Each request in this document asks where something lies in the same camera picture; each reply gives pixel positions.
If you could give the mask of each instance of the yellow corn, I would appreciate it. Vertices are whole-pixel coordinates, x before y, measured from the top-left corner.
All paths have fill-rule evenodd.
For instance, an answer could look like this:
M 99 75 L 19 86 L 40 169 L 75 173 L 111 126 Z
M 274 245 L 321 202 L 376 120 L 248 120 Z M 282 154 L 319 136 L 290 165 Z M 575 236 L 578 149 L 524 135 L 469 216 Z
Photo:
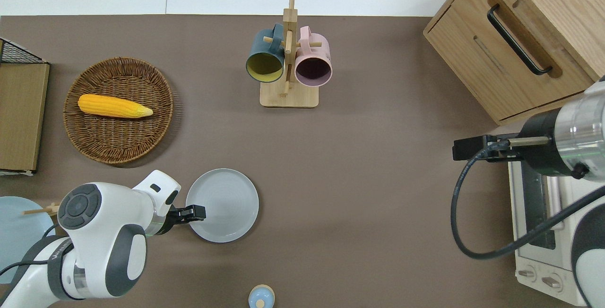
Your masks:
M 140 118 L 153 114 L 151 109 L 140 103 L 96 94 L 81 95 L 78 106 L 82 112 L 107 117 Z

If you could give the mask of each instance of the white robotic arm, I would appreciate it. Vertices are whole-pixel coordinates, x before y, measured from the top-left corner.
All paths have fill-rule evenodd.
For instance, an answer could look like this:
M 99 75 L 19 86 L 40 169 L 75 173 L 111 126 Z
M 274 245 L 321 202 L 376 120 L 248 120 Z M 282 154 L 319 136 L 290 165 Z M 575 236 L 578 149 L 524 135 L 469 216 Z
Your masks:
M 69 237 L 48 237 L 34 245 L 0 299 L 2 308 L 47 307 L 59 300 L 112 298 L 127 293 L 145 267 L 146 237 L 174 224 L 203 220 L 198 205 L 175 209 L 181 186 L 155 170 L 130 189 L 88 183 L 61 202 L 59 224 Z

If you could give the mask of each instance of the wooden cabinet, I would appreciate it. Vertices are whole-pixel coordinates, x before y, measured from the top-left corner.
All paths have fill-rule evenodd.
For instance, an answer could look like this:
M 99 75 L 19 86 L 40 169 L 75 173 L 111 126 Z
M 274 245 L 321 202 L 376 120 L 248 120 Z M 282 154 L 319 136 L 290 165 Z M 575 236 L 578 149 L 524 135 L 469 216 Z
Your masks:
M 605 74 L 603 0 L 447 0 L 424 35 L 500 125 L 560 107 Z

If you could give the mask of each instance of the oven door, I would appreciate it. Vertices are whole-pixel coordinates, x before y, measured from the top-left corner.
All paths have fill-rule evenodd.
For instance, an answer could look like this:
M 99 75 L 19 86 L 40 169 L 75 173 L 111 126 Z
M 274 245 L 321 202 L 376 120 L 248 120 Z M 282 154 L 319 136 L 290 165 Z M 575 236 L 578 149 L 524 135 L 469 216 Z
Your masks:
M 509 171 L 513 233 L 518 239 L 561 210 L 561 191 L 558 177 L 543 176 L 526 162 L 510 162 Z M 519 248 L 517 256 L 570 270 L 570 262 L 564 260 L 570 227 L 564 223 Z

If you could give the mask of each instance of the wooden mug rack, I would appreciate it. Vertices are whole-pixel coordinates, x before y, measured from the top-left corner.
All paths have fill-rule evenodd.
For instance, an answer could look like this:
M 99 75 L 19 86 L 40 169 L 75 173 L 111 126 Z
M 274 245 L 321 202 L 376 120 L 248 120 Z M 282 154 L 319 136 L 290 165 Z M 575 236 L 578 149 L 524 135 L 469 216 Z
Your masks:
M 298 10 L 294 8 L 294 0 L 290 0 L 289 7 L 284 9 L 283 24 L 284 73 L 275 82 L 261 83 L 260 103 L 265 107 L 313 108 L 320 103 L 319 87 L 305 86 L 296 82 L 294 77 L 296 48 L 300 47 L 300 43 L 296 42 Z M 264 40 L 268 43 L 273 41 L 270 37 L 264 37 Z M 321 43 L 311 43 L 311 47 L 320 46 Z

